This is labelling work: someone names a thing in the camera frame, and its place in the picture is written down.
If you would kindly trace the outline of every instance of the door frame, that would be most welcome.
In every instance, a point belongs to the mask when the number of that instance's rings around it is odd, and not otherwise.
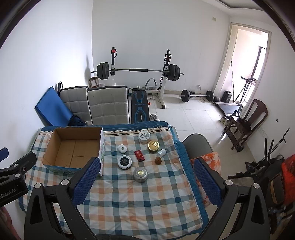
[[[238,30],[239,29],[245,30],[244,29],[245,27],[252,29],[253,32],[255,32],[256,30],[259,30],[259,31],[262,31],[262,32],[265,32],[268,34],[265,59],[264,59],[263,65],[262,65],[262,69],[261,69],[259,78],[257,79],[254,90],[249,98],[248,102],[250,103],[250,102],[252,102],[255,92],[260,84],[260,80],[262,78],[262,75],[263,75],[263,72],[264,72],[264,69],[266,66],[266,62],[267,62],[267,58],[268,58],[268,54],[269,54],[269,49],[270,49],[270,44],[271,44],[271,31],[268,31],[268,30],[265,30],[265,29],[262,29],[259,27],[254,27],[251,25],[235,23],[235,22],[230,23],[230,30],[229,30],[229,34],[228,34],[228,38],[227,38],[227,44],[224,49],[223,58],[222,58],[221,65],[220,65],[220,68],[219,68],[219,71],[218,71],[218,74],[217,74],[217,77],[215,80],[216,83],[213,88],[213,92],[217,96],[219,96],[221,94],[221,89],[222,89],[222,86],[225,82],[225,78],[226,78],[228,69],[230,67],[230,61],[231,61],[232,55],[234,53]],[[243,113],[246,112],[248,107],[249,107],[249,104],[247,104],[245,106],[245,108],[243,109],[242,114],[241,114],[242,116],[244,115]]]

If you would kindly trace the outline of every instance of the silver round container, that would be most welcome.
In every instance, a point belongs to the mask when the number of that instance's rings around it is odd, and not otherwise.
[[[133,176],[136,182],[144,182],[148,178],[148,172],[143,167],[137,167],[133,171]]]

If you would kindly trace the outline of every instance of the doorway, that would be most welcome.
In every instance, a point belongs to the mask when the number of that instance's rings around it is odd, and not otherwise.
[[[271,33],[247,25],[231,23],[228,47],[214,94],[244,107],[252,101],[263,74]]]

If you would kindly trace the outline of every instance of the red box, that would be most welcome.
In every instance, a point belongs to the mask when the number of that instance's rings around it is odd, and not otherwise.
[[[135,154],[135,156],[136,156],[136,158],[137,158],[137,160],[139,162],[142,162],[142,161],[145,160],[145,158],[143,157],[143,154],[142,154],[141,150],[135,151],[134,154]]]

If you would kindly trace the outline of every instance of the black speaker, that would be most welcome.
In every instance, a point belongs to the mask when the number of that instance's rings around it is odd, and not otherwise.
[[[223,96],[221,98],[221,101],[223,103],[228,103],[230,101],[230,98],[232,97],[231,91],[224,91]]]

